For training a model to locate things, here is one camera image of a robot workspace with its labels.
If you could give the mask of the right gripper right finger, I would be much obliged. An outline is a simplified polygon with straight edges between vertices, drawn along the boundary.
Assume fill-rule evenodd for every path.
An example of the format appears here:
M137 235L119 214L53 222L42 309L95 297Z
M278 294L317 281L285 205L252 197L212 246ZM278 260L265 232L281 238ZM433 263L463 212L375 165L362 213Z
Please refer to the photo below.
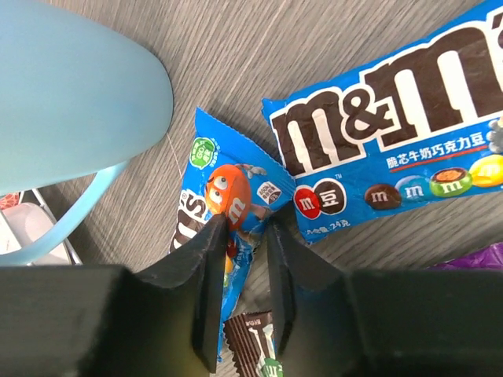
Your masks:
M501 375L501 273L346 272L278 220L266 235L277 357L287 376Z

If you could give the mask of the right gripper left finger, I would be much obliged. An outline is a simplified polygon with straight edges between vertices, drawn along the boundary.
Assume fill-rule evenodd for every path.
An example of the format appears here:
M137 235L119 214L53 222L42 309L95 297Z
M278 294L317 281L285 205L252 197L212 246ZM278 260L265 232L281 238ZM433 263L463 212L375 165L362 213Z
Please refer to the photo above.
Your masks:
M4 376L207 376L216 369L228 230L216 215L147 269L5 267Z

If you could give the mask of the blue candy bag long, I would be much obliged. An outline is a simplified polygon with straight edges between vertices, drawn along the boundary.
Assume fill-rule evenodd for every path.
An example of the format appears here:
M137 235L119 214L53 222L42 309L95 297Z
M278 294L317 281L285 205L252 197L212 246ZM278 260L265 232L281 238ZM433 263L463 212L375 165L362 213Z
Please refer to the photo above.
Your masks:
M295 178L302 237L502 188L502 4L485 1L426 38L265 99Z

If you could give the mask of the blue candy bag short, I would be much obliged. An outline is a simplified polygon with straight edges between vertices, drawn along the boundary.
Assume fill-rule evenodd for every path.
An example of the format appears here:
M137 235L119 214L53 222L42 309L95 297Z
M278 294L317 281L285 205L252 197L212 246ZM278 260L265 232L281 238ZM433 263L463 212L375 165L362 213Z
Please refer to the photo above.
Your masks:
M270 216L292 200L288 171L254 141L198 108L170 251L217 214L229 226L221 320L237 305Z

